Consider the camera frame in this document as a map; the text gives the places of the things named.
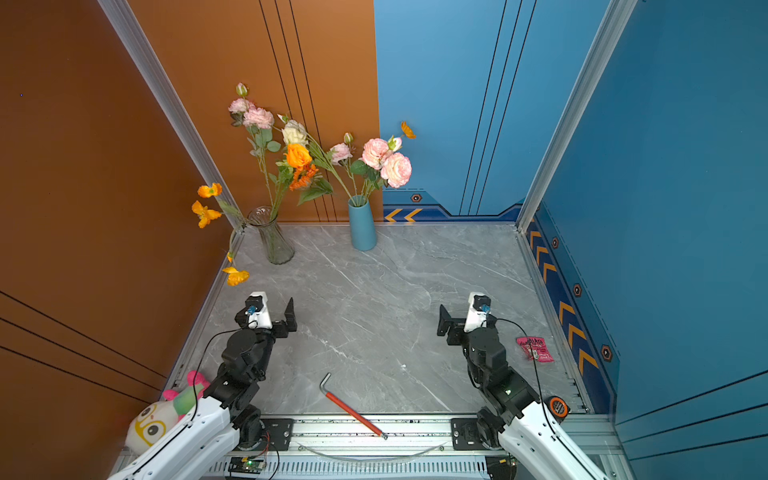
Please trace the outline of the large pink peach rose stem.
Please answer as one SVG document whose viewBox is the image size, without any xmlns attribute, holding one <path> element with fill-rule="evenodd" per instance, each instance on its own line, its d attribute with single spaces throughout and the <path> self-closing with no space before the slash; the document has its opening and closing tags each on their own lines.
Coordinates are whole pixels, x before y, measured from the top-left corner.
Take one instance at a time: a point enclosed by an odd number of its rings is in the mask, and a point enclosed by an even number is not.
<svg viewBox="0 0 768 480">
<path fill-rule="evenodd" d="M 410 159 L 402 153 L 403 139 L 372 138 L 364 146 L 360 160 L 365 165 L 363 195 L 368 198 L 384 187 L 399 189 L 406 186 L 412 176 Z"/>
</svg>

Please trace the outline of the pink carnation rose stem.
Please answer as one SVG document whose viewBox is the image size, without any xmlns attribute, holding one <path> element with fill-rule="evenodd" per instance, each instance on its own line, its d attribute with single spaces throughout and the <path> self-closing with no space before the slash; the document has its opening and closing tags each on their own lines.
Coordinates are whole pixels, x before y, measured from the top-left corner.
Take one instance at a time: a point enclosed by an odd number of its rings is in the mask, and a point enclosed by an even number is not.
<svg viewBox="0 0 768 480">
<path fill-rule="evenodd" d="M 249 99 L 249 89 L 244 83 L 238 83 L 235 91 L 237 98 L 228 107 L 232 125 L 244 128 L 248 134 L 250 154 L 257 160 L 258 168 L 264 176 L 271 206 L 271 219 L 275 219 L 281 197 L 277 177 L 270 173 L 267 164 L 267 155 L 276 153 L 281 148 L 281 144 L 273 137 L 275 117 L 270 111 L 258 107 Z"/>
</svg>

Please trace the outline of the orange yellow rose stem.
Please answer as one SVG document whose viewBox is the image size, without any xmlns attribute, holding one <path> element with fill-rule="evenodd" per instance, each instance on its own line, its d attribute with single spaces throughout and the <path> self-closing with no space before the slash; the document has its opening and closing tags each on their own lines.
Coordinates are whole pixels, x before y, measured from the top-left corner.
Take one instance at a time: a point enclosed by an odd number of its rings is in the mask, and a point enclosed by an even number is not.
<svg viewBox="0 0 768 480">
<path fill-rule="evenodd" d="M 307 164 L 313 164 L 313 159 L 304 145 L 289 144 L 285 147 L 283 160 L 277 163 L 278 173 L 269 176 L 275 186 L 271 208 L 276 216 L 279 214 L 286 193 L 291 191 L 289 186 L 294 178 L 294 170 Z"/>
</svg>

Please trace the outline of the small orange bud stem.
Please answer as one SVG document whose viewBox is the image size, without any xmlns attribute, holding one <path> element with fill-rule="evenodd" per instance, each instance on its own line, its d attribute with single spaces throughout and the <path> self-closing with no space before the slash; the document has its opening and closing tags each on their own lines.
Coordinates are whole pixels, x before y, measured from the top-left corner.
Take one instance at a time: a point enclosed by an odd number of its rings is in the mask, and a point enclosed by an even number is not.
<svg viewBox="0 0 768 480">
<path fill-rule="evenodd" d="M 203 205 L 199 200 L 196 200 L 192 204 L 191 210 L 198 217 L 198 227 L 200 229 L 206 228 L 214 220 L 222 218 L 223 216 L 235 220 L 235 226 L 233 227 L 228 241 L 226 255 L 227 265 L 222 269 L 222 272 L 226 275 L 227 285 L 234 287 L 245 283 L 250 278 L 250 273 L 246 270 L 239 269 L 235 263 L 236 236 L 243 232 L 247 226 L 247 222 L 242 212 L 231 202 L 227 202 L 222 197 L 223 193 L 224 188 L 220 183 L 211 183 L 200 186 L 197 190 L 197 195 L 202 199 L 214 199 L 217 203 L 217 207 L 208 207 Z"/>
</svg>

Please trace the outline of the cream white rose stem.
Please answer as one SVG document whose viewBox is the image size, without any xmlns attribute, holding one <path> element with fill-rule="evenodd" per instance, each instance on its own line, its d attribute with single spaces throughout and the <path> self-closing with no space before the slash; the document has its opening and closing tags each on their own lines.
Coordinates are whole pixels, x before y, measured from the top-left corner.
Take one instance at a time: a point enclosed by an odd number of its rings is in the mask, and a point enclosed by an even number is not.
<svg viewBox="0 0 768 480">
<path fill-rule="evenodd" d="M 279 161 L 283 160 L 284 149 L 287 145 L 301 144 L 307 148 L 309 140 L 305 127 L 295 120 L 288 120 L 284 127 L 281 129 L 281 133 L 283 136 L 283 149 L 281 152 L 281 158 L 276 162 L 276 166 Z"/>
</svg>

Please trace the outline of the orange gerbera flower stem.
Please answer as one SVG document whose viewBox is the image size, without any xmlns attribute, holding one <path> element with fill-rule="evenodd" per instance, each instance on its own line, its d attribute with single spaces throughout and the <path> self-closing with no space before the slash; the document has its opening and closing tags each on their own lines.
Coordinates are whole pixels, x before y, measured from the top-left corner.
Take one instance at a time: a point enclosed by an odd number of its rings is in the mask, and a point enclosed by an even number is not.
<svg viewBox="0 0 768 480">
<path fill-rule="evenodd" d="M 330 182 L 314 164 L 295 169 L 289 189 L 298 195 L 299 205 L 333 193 Z"/>
</svg>

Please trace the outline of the pink peony flower stem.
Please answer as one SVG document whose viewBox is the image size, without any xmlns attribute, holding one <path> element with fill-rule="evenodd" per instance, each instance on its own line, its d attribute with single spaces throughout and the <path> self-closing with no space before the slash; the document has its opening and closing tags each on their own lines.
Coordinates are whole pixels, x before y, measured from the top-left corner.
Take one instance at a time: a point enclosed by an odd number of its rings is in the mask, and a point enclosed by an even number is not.
<svg viewBox="0 0 768 480">
<path fill-rule="evenodd" d="M 331 161 L 335 167 L 342 168 L 350 179 L 353 192 L 355 195 L 359 194 L 358 187 L 355 183 L 355 178 L 351 170 L 351 165 L 354 161 L 354 136 L 351 132 L 345 132 L 343 135 L 343 141 L 334 145 L 331 152 Z"/>
</svg>

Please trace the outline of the yellow ranunculus flower stem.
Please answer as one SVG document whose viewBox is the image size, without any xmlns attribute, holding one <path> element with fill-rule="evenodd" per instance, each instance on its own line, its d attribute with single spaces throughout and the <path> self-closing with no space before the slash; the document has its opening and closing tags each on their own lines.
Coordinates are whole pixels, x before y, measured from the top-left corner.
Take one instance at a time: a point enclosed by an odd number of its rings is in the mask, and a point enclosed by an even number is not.
<svg viewBox="0 0 768 480">
<path fill-rule="evenodd" d="M 390 153 L 397 153 L 403 147 L 405 139 L 416 139 L 417 136 L 413 129 L 408 125 L 406 121 L 402 121 L 400 124 L 401 134 L 399 136 L 391 136 L 387 141 L 387 148 Z"/>
</svg>

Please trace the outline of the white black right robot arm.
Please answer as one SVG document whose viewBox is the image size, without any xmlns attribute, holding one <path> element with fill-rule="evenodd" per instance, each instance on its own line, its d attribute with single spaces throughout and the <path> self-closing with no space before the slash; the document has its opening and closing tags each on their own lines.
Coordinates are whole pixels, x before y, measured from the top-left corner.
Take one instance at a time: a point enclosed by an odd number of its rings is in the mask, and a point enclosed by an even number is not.
<svg viewBox="0 0 768 480">
<path fill-rule="evenodd" d="M 469 378 L 486 401 L 477 413 L 480 441 L 504 450 L 535 479 L 606 479 L 560 426 L 540 386 L 509 365 L 497 320 L 486 306 L 472 308 L 464 320 L 439 307 L 437 335 L 462 348 Z"/>
</svg>

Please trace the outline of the clear glass vase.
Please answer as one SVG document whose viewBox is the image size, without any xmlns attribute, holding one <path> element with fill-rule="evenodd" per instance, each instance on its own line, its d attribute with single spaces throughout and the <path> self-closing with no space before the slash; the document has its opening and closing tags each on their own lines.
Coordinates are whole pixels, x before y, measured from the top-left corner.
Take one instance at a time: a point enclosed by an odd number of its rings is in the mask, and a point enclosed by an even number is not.
<svg viewBox="0 0 768 480">
<path fill-rule="evenodd" d="M 283 235 L 277 216 L 270 206 L 260 206 L 251 210 L 247 221 L 258 231 L 266 258 L 271 264 L 283 265 L 293 259 L 295 249 Z"/>
</svg>

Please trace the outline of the teal ceramic vase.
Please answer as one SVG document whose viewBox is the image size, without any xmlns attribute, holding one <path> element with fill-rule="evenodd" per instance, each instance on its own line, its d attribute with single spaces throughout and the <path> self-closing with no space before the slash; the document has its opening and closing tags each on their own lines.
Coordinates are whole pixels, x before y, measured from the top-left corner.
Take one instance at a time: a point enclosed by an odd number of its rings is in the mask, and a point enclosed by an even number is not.
<svg viewBox="0 0 768 480">
<path fill-rule="evenodd" d="M 348 201 L 348 214 L 352 246 L 360 251 L 372 250 L 377 244 L 377 234 L 368 198 L 353 196 Z"/>
</svg>

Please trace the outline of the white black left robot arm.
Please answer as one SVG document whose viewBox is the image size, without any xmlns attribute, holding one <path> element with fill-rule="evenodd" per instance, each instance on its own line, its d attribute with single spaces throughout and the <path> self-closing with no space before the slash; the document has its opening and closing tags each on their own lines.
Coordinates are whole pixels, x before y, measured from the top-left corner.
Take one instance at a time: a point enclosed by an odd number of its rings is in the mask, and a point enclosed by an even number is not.
<svg viewBox="0 0 768 480">
<path fill-rule="evenodd" d="M 276 341 L 297 331 L 294 300 L 282 320 L 272 321 L 266 294 L 254 292 L 235 321 L 213 380 L 193 370 L 184 390 L 164 392 L 131 421 L 125 445 L 137 458 L 113 479 L 200 479 L 235 447 L 265 438 L 252 400 Z"/>
</svg>

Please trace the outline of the white flower stem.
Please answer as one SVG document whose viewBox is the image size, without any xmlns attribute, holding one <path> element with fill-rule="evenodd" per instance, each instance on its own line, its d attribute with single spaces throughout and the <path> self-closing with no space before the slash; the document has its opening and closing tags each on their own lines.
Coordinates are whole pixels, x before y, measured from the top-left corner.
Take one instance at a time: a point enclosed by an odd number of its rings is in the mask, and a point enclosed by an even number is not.
<svg viewBox="0 0 768 480">
<path fill-rule="evenodd" d="M 349 166 L 352 160 L 352 147 L 345 141 L 325 150 L 320 142 L 312 137 L 305 126 L 296 120 L 281 116 L 284 123 L 280 130 L 283 136 L 284 159 L 278 163 L 291 174 L 288 189 L 299 193 L 299 203 L 334 193 L 328 174 L 336 180 L 342 191 L 352 198 L 352 193 L 340 176 L 340 168 Z"/>
</svg>

